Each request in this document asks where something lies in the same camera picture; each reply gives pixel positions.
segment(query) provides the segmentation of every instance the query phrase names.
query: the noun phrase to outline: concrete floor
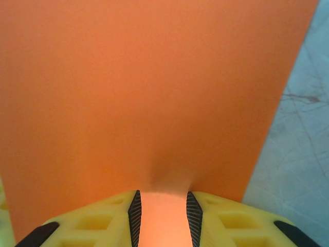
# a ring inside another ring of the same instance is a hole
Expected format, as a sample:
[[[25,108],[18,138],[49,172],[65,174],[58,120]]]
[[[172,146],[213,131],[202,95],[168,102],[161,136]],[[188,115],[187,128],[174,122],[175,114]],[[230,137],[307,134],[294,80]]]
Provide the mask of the concrete floor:
[[[318,5],[244,203],[329,246],[329,0]]]

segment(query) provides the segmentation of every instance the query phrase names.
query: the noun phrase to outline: orange paper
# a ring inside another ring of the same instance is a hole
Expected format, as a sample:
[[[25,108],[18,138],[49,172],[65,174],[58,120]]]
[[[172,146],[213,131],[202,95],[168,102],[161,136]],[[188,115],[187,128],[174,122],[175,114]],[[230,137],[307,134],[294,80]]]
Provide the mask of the orange paper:
[[[240,200],[316,0],[2,0],[17,240],[128,189]]]

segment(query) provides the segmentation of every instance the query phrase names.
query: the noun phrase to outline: rectangular hole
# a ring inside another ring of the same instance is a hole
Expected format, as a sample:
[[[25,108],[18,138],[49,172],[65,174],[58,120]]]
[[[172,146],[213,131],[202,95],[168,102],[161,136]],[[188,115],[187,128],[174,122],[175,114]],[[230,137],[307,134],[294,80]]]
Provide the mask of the rectangular hole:
[[[0,202],[0,209],[2,210],[8,210],[7,202],[3,201],[2,203]]]
[[[93,247],[95,240],[67,239],[62,240],[60,247]]]
[[[95,214],[86,215],[76,225],[77,230],[105,230],[112,220],[111,215]]]
[[[212,199],[207,199],[206,202],[207,202],[208,204],[211,204],[211,205],[221,204],[221,202],[219,202],[219,201],[215,201],[215,200],[212,200]]]
[[[219,218],[225,228],[228,229],[253,229],[259,228],[257,222],[245,213],[227,212],[220,213]]]
[[[119,205],[123,203],[123,199],[122,198],[116,198],[116,199],[112,199],[108,202],[108,204],[116,204],[116,205]]]
[[[260,237],[233,238],[236,247],[279,247],[271,239]]]

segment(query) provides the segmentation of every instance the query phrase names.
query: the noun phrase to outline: orange sheet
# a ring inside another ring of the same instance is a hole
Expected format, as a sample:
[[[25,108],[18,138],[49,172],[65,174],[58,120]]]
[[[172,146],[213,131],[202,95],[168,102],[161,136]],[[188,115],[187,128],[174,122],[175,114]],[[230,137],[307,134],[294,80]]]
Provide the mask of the orange sheet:
[[[316,0],[2,0],[17,240],[128,189],[240,200]]]
[[[192,246],[186,195],[142,193],[139,247]]]

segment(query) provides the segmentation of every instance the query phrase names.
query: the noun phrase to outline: textured black strip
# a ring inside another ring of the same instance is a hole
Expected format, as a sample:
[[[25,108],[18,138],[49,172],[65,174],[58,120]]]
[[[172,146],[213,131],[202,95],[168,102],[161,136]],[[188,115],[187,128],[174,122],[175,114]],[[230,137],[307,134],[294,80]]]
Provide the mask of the textured black strip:
[[[16,247],[40,247],[59,226],[57,222],[39,226],[22,239]]]
[[[132,247],[138,247],[140,222],[142,218],[142,202],[139,190],[136,191],[132,203],[130,204],[128,216]]]
[[[199,247],[203,212],[200,204],[191,191],[187,193],[186,213],[189,221],[192,245],[193,247]]]
[[[279,220],[275,221],[274,225],[276,225],[297,247],[320,247],[320,245],[315,243],[296,226]]]

